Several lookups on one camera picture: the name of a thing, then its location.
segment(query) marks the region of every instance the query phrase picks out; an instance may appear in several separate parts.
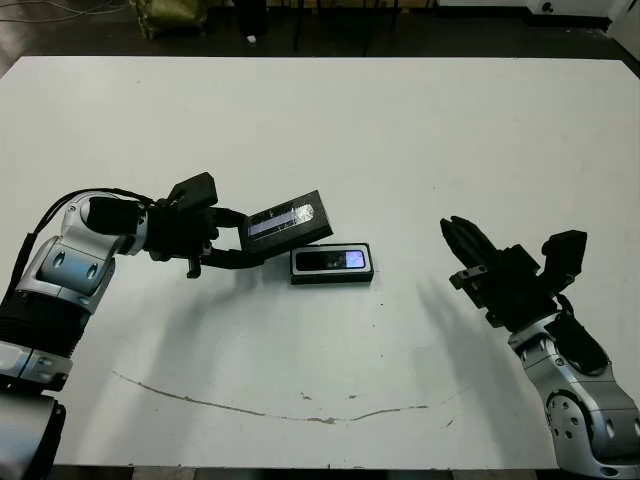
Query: chair leg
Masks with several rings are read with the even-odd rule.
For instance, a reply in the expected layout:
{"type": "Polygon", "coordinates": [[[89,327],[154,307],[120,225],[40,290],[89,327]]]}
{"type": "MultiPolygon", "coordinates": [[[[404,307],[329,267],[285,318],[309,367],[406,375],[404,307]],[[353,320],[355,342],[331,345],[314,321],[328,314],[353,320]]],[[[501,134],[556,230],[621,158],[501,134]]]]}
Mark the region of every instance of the chair leg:
{"type": "Polygon", "coordinates": [[[302,28],[302,9],[304,7],[304,0],[298,0],[298,21],[296,22],[296,31],[293,36],[293,51],[298,51],[298,44],[300,43],[300,30],[302,28]]]}
{"type": "Polygon", "coordinates": [[[398,0],[393,0],[393,18],[391,19],[391,31],[396,31],[396,22],[398,21],[398,0]]]}

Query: white tabletop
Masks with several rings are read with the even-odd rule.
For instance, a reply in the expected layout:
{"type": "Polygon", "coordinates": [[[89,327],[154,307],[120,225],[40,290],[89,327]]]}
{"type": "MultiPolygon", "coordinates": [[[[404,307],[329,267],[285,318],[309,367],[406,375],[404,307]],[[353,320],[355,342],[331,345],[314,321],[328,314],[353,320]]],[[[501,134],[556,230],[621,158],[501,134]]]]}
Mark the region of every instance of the white tabletop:
{"type": "Polygon", "coordinates": [[[293,287],[286,256],[198,280],[119,258],[57,395],[56,461],[553,467],[507,332],[448,283],[438,221],[540,263],[549,235],[587,231],[567,294],[640,400],[639,132],[640,82],[613,61],[23,58],[0,80],[0,278],[60,195],[160,197],[202,171],[249,214],[319,189],[328,240],[369,242],[377,270],[293,287]]]}

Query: green bag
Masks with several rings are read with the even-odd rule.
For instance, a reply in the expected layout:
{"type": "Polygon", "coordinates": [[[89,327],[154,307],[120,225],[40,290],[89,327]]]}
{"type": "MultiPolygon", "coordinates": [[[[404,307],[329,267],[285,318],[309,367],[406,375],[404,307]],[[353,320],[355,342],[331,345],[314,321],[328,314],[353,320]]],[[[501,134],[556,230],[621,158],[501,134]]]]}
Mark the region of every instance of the green bag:
{"type": "Polygon", "coordinates": [[[129,0],[145,38],[175,28],[195,27],[204,33],[207,8],[204,0],[129,0]]]}

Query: curved line on table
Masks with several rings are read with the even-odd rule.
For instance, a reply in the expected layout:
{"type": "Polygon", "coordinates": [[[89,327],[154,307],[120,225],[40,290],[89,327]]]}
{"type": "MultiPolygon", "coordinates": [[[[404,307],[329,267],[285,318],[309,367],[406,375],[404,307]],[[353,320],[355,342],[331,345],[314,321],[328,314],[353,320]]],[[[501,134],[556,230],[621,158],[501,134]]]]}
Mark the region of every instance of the curved line on table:
{"type": "MultiPolygon", "coordinates": [[[[360,420],[364,420],[365,418],[374,417],[376,415],[383,415],[383,414],[386,414],[386,413],[396,413],[396,412],[404,412],[404,411],[407,411],[407,410],[422,410],[422,409],[430,408],[429,405],[410,405],[408,407],[400,407],[400,408],[385,408],[385,409],[382,409],[382,410],[375,410],[373,412],[368,412],[368,413],[365,413],[363,415],[358,415],[357,417],[352,417],[352,418],[340,418],[340,417],[325,417],[325,418],[320,418],[320,417],[290,417],[288,415],[274,415],[274,414],[271,414],[271,413],[258,412],[256,410],[249,410],[248,408],[233,407],[231,405],[226,405],[224,403],[210,402],[208,400],[198,400],[198,399],[187,397],[187,396],[176,395],[175,393],[167,392],[165,390],[160,390],[158,388],[151,387],[149,385],[145,385],[144,383],[139,382],[138,380],[134,380],[132,378],[129,378],[126,375],[121,374],[120,372],[116,372],[115,370],[112,370],[112,373],[115,376],[117,376],[118,378],[124,380],[125,382],[132,383],[132,384],[137,385],[137,386],[139,386],[141,388],[144,388],[145,390],[148,390],[150,392],[156,393],[158,395],[162,395],[163,397],[172,398],[174,400],[181,400],[183,402],[194,403],[196,405],[205,405],[205,406],[208,406],[208,407],[220,408],[222,410],[229,410],[231,412],[236,412],[236,413],[244,413],[244,414],[247,414],[247,415],[254,415],[256,417],[275,418],[276,420],[290,420],[290,421],[294,421],[294,422],[317,422],[317,423],[322,423],[322,424],[325,424],[325,425],[335,425],[338,422],[359,422],[360,420]]],[[[463,389],[463,390],[451,395],[450,397],[446,398],[445,400],[443,400],[442,402],[438,403],[435,406],[439,407],[439,406],[444,405],[445,403],[449,402],[450,400],[453,400],[458,395],[464,393],[465,390],[466,389],[463,389]]]]}

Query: phone screen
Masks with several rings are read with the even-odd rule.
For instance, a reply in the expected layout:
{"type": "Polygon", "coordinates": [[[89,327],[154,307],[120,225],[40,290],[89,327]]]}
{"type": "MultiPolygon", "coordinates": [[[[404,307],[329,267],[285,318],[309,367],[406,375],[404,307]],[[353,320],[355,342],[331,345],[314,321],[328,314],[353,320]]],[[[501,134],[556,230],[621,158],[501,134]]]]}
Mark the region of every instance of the phone screen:
{"type": "Polygon", "coordinates": [[[322,252],[300,252],[296,254],[296,268],[300,271],[343,270],[364,268],[362,250],[334,250],[322,252]]]}

